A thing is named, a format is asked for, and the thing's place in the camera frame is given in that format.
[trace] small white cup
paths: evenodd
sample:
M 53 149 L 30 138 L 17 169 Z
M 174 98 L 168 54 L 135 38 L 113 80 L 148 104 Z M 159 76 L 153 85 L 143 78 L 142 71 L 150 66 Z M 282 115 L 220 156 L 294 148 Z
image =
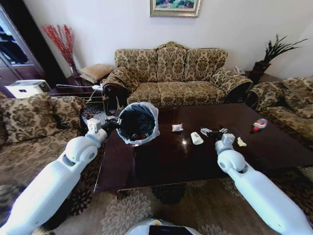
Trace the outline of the small white cup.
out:
M 192 143 L 194 143 L 195 145 L 203 143 L 203 139 L 199 136 L 197 132 L 191 133 L 191 139 L 192 139 Z

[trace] small packet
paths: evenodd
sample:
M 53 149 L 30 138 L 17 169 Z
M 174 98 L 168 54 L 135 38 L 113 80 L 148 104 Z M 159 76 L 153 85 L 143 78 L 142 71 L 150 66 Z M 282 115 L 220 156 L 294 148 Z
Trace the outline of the small packet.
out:
M 183 130 L 182 124 L 172 125 L 172 132 L 177 132 L 177 131 L 182 131 L 182 130 Z

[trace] plastic bottle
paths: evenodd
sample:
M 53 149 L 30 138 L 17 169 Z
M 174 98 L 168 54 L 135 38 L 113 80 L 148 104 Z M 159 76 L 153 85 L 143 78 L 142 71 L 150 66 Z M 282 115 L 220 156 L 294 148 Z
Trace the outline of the plastic bottle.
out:
M 253 124 L 253 130 L 254 131 L 262 130 L 266 127 L 267 124 L 268 124 L 268 121 L 266 119 L 260 118 L 257 121 L 255 121 L 255 123 Z

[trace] plant pot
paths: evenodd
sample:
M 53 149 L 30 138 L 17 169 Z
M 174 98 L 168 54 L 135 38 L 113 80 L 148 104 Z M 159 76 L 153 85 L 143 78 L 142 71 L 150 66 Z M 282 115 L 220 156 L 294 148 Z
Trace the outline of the plant pot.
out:
M 252 80 L 253 84 L 257 84 L 263 76 L 265 70 L 268 69 L 270 63 L 255 62 L 253 70 L 249 73 L 248 78 Z

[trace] white box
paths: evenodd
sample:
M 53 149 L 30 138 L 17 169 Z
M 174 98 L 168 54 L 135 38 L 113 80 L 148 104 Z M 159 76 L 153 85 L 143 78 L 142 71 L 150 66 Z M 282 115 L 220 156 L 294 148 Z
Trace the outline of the white box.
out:
M 20 80 L 5 86 L 15 98 L 26 98 L 34 94 L 49 92 L 51 88 L 45 80 Z

